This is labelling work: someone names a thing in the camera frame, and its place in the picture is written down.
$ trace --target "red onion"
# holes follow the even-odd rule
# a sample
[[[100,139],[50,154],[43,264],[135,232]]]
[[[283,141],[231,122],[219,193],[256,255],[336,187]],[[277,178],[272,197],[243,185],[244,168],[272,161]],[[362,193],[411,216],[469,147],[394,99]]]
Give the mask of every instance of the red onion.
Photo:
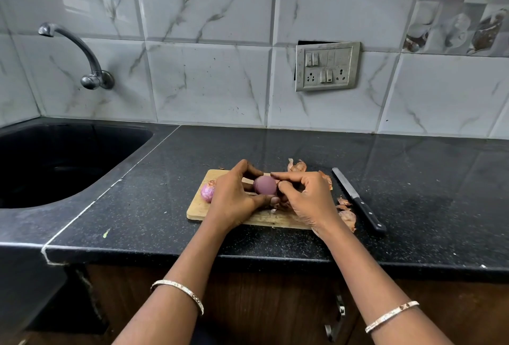
[[[203,184],[203,187],[201,188],[201,198],[206,201],[207,203],[210,203],[212,201],[212,197],[214,196],[214,190],[216,189],[216,181],[211,180],[208,183]]]
[[[253,183],[254,191],[257,194],[275,195],[277,193],[276,180],[270,176],[260,176],[256,178]]]

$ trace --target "faucet spout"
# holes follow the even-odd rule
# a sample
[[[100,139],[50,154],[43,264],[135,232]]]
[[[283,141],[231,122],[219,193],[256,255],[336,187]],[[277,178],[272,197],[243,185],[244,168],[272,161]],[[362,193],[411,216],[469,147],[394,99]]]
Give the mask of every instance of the faucet spout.
[[[56,23],[44,22],[38,30],[38,33],[45,37],[54,37],[55,33],[59,33],[75,43],[89,61],[91,74],[85,75],[81,78],[81,84],[87,89],[95,89],[99,86],[104,89],[111,89],[115,84],[115,79],[110,72],[103,71],[99,60],[95,57],[92,49],[83,42],[80,37],[76,36],[65,27],[57,25]]]

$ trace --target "hand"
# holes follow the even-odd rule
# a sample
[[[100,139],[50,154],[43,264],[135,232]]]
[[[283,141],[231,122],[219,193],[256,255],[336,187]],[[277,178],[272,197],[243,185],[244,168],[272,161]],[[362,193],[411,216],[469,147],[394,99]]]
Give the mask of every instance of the hand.
[[[251,196],[253,185],[244,183],[242,178],[256,179],[263,172],[254,168],[247,160],[241,160],[227,174],[217,178],[216,188],[206,220],[230,231],[247,220],[259,207],[276,205],[280,202],[274,195]]]
[[[311,226],[319,237],[324,229],[340,220],[329,185],[318,172],[272,172],[271,175],[281,180],[279,190],[288,198],[297,219]],[[290,182],[301,182],[304,191],[297,191]]]

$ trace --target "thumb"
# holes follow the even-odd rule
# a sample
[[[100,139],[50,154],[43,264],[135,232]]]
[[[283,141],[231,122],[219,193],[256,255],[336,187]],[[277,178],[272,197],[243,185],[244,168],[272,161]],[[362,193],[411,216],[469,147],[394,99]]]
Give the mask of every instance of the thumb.
[[[279,188],[279,190],[285,194],[287,197],[288,197],[288,200],[290,201],[290,203],[292,201],[294,201],[299,195],[300,195],[300,192],[297,191],[294,187],[293,187],[293,184],[289,181],[286,181],[286,180],[281,180],[277,187]]]
[[[278,204],[280,202],[279,198],[277,196],[274,196],[274,195],[256,195],[256,196],[253,196],[251,199],[253,199],[253,202],[255,203],[254,204],[254,208],[255,209],[258,209],[260,207],[266,207],[266,206],[275,206],[276,204]]]

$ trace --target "cabinet handle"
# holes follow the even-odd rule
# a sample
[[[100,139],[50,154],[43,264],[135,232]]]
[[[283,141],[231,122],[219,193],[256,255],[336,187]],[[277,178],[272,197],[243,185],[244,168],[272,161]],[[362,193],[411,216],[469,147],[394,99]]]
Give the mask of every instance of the cabinet handle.
[[[334,328],[332,328],[330,325],[325,325],[325,333],[327,334],[327,338],[329,339],[330,342],[336,342],[337,335],[340,334],[341,325],[343,324],[341,319],[346,315],[345,305],[343,304],[343,298],[341,298],[340,295],[336,296],[336,305],[338,313]]]

